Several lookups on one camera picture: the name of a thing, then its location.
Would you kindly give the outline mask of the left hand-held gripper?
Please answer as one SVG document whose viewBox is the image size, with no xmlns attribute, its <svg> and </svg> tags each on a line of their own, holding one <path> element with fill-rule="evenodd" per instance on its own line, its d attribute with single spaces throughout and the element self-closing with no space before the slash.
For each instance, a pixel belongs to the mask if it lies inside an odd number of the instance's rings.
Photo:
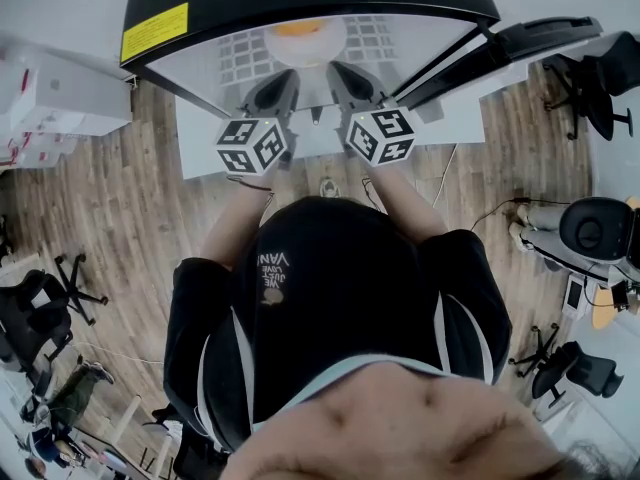
<svg viewBox="0 0 640 480">
<path fill-rule="evenodd" d="M 265 174 L 291 159 L 297 135 L 284 119 L 294 110 L 300 88 L 296 70 L 265 78 L 244 99 L 250 116 L 222 121 L 215 136 L 215 152 L 226 174 Z"/>
</svg>

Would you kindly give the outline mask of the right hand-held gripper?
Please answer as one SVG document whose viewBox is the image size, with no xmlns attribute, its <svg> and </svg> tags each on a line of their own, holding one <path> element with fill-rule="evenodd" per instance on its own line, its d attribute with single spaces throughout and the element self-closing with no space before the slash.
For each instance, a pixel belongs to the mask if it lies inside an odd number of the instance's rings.
<svg viewBox="0 0 640 480">
<path fill-rule="evenodd" d="M 330 62 L 327 81 L 341 110 L 339 137 L 347 153 L 371 167 L 400 162 L 410 155 L 416 131 L 409 110 L 382 103 L 387 94 L 378 78 L 357 65 Z"/>
</svg>

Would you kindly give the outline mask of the white round plate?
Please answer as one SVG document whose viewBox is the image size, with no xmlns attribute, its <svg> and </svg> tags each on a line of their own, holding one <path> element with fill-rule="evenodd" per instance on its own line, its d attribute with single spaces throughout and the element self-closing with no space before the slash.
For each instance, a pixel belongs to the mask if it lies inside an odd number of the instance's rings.
<svg viewBox="0 0 640 480">
<path fill-rule="evenodd" d="M 323 19 L 325 27 L 304 37 L 280 37 L 272 33 L 272 25 L 264 29 L 268 52 L 289 67 L 307 68 L 329 63 L 344 50 L 347 30 L 341 18 Z"/>
</svg>

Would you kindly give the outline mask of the orange bread bun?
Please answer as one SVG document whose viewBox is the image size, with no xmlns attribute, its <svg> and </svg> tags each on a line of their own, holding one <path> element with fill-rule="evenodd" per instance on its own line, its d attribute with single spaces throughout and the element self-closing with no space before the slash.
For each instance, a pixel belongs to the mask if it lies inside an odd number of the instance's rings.
<svg viewBox="0 0 640 480">
<path fill-rule="evenodd" d="M 304 37 L 321 31 L 326 25 L 323 19 L 310 19 L 277 24 L 272 33 L 280 37 Z"/>
</svg>

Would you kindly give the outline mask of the person's left forearm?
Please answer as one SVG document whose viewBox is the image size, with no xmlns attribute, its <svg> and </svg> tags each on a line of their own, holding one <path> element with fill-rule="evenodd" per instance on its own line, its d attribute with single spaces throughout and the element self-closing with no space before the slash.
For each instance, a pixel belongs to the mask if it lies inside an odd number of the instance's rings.
<svg viewBox="0 0 640 480">
<path fill-rule="evenodd" d="M 271 169 L 261 177 L 242 178 L 272 188 L 274 177 L 275 170 Z M 200 258 L 211 260 L 228 270 L 234 267 L 243 250 L 255 237 L 272 194 L 232 184 L 235 192 L 213 224 L 199 253 Z"/>
</svg>

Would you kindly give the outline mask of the person's right forearm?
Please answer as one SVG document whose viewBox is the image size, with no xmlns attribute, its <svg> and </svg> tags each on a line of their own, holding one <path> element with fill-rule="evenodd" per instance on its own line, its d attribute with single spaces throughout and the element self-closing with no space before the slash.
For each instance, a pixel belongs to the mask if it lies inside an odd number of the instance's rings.
<svg viewBox="0 0 640 480">
<path fill-rule="evenodd" d="M 367 174 L 389 218 L 413 243 L 443 235 L 447 227 L 433 208 L 394 165 L 368 167 Z"/>
</svg>

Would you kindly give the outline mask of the white table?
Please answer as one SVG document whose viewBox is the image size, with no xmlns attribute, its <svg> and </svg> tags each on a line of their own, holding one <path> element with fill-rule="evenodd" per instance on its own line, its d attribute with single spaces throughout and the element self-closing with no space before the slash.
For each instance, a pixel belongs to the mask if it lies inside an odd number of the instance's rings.
<svg viewBox="0 0 640 480">
<path fill-rule="evenodd" d="M 461 89 L 412 111 L 415 146 L 484 142 L 482 98 L 477 89 Z M 183 178 L 223 172 L 224 163 L 214 150 L 222 120 L 180 97 L 175 99 L 175 114 Z M 309 109 L 294 113 L 290 120 L 291 130 L 297 135 L 294 157 L 341 152 L 336 133 L 340 124 L 340 111 L 335 105 L 323 110 L 317 125 L 312 123 Z"/>
</svg>

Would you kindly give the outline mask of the black wristband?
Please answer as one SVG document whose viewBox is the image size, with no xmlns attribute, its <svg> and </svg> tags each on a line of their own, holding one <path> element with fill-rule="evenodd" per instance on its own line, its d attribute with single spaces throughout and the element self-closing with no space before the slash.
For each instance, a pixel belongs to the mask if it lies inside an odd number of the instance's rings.
<svg viewBox="0 0 640 480">
<path fill-rule="evenodd" d="M 271 187 L 265 187 L 265 186 L 257 185 L 255 183 L 251 183 L 251 182 L 245 181 L 242 177 L 239 177 L 239 176 L 227 175 L 226 179 L 228 181 L 231 181 L 233 183 L 236 183 L 236 184 L 238 184 L 240 186 L 243 186 L 243 187 L 246 187 L 246 188 L 250 188 L 252 190 L 261 191 L 261 192 L 268 192 L 268 193 L 272 192 L 272 188 Z"/>
</svg>

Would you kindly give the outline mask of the person's black printed shirt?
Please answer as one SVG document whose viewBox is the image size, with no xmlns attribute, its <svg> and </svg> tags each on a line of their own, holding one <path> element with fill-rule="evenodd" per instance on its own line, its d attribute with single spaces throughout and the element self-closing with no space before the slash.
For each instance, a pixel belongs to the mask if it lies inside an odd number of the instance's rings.
<svg viewBox="0 0 640 480">
<path fill-rule="evenodd" d="M 164 390 L 184 420 L 236 449 L 376 362 L 494 384 L 510 335 L 475 233 L 413 244 L 372 208 L 307 197 L 275 213 L 234 267 L 195 257 L 176 268 Z"/>
</svg>

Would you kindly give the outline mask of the large white cardboard box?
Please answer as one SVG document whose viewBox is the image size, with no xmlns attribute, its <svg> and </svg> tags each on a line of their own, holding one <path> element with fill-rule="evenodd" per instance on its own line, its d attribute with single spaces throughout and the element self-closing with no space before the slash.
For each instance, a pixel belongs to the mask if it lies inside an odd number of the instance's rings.
<svg viewBox="0 0 640 480">
<path fill-rule="evenodd" d="M 0 131 L 104 136 L 132 121 L 130 86 L 44 52 L 0 58 Z"/>
</svg>

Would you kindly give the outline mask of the pile of red-marked white boxes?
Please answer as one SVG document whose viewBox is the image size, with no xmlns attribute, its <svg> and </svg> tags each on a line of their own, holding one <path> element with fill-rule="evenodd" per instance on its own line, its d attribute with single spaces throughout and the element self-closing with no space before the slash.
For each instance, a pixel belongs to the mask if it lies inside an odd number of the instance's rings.
<svg viewBox="0 0 640 480">
<path fill-rule="evenodd" d="M 0 135 L 0 171 L 54 167 L 71 154 L 81 135 L 16 132 Z"/>
</svg>

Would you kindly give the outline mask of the black office chair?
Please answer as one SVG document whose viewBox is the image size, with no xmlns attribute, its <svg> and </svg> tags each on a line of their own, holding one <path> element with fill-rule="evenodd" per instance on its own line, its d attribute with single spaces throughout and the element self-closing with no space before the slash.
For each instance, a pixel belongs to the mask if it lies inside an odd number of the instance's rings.
<svg viewBox="0 0 640 480">
<path fill-rule="evenodd" d="M 159 480 L 220 480 L 228 455 L 209 438 L 202 435 L 168 404 L 154 410 L 152 420 L 142 427 L 150 434 L 169 438 L 178 447 L 177 454 L 169 458 L 166 475 Z"/>
<path fill-rule="evenodd" d="M 640 87 L 640 41 L 623 32 L 609 50 L 601 56 L 586 55 L 580 61 L 556 54 L 543 64 L 552 72 L 565 90 L 566 97 L 556 103 L 546 101 L 547 112 L 569 106 L 572 109 L 573 129 L 567 138 L 578 138 L 579 119 L 585 117 L 605 140 L 613 139 L 614 124 L 620 122 L 634 135 L 630 110 L 617 114 L 613 110 L 614 97 Z"/>
<path fill-rule="evenodd" d="M 106 296 L 95 297 L 79 289 L 85 254 L 74 258 L 70 274 L 62 268 L 65 260 L 64 255 L 54 259 L 57 275 L 31 270 L 19 284 L 0 287 L 0 366 L 30 372 L 48 342 L 54 344 L 54 352 L 46 359 L 54 361 L 73 339 L 71 313 L 76 312 L 92 327 L 96 319 L 88 315 L 82 303 L 109 303 Z"/>
<path fill-rule="evenodd" d="M 535 351 L 521 358 L 510 357 L 508 364 L 516 367 L 517 378 L 525 379 L 535 373 L 531 382 L 531 396 L 539 400 L 547 393 L 553 397 L 548 408 L 556 406 L 566 395 L 558 390 L 558 383 L 565 379 L 581 387 L 595 397 L 612 398 L 619 390 L 624 376 L 617 373 L 617 363 L 608 358 L 585 353 L 577 341 L 556 345 L 560 326 L 550 324 L 551 334 L 543 338 L 537 325 L 530 329 L 536 336 Z"/>
</svg>

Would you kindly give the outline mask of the small white screen device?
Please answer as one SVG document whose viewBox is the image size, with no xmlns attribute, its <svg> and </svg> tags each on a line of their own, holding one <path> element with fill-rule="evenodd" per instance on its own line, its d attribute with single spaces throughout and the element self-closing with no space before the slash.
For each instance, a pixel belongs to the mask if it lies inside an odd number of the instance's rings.
<svg viewBox="0 0 640 480">
<path fill-rule="evenodd" d="M 572 320 L 579 320 L 585 316 L 587 308 L 583 278 L 570 275 L 567 280 L 562 313 Z"/>
</svg>

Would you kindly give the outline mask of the cluttered white desk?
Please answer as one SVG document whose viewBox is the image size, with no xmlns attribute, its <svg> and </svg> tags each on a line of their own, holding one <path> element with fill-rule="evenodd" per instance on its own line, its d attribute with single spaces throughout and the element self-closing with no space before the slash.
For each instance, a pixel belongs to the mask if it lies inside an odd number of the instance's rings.
<svg viewBox="0 0 640 480">
<path fill-rule="evenodd" d="M 124 413 L 112 422 L 110 418 L 103 417 L 100 426 L 96 432 L 89 432 L 80 426 L 74 426 L 69 433 L 70 438 L 74 438 L 79 441 L 82 436 L 91 440 L 93 443 L 101 445 L 104 449 L 112 448 L 113 450 L 121 453 L 123 457 L 128 458 L 128 455 L 119 448 L 119 442 L 122 440 L 122 436 L 128 431 L 132 425 L 133 417 L 138 410 L 141 403 L 141 397 L 135 395 Z M 162 477 L 160 473 L 164 468 L 165 459 L 168 457 L 168 450 L 171 446 L 170 440 L 165 442 L 166 446 L 162 446 L 159 454 L 156 456 L 156 462 L 154 464 L 155 469 L 149 473 L 142 466 L 138 466 L 133 463 L 131 467 L 134 469 L 134 473 L 140 476 L 142 480 L 179 480 L 179 477 L 173 472 L 173 466 L 168 469 L 168 475 Z M 102 464 L 98 459 L 92 459 L 89 457 L 84 466 L 80 467 L 68 467 L 68 476 L 66 480 L 105 480 L 107 475 L 107 466 Z"/>
</svg>

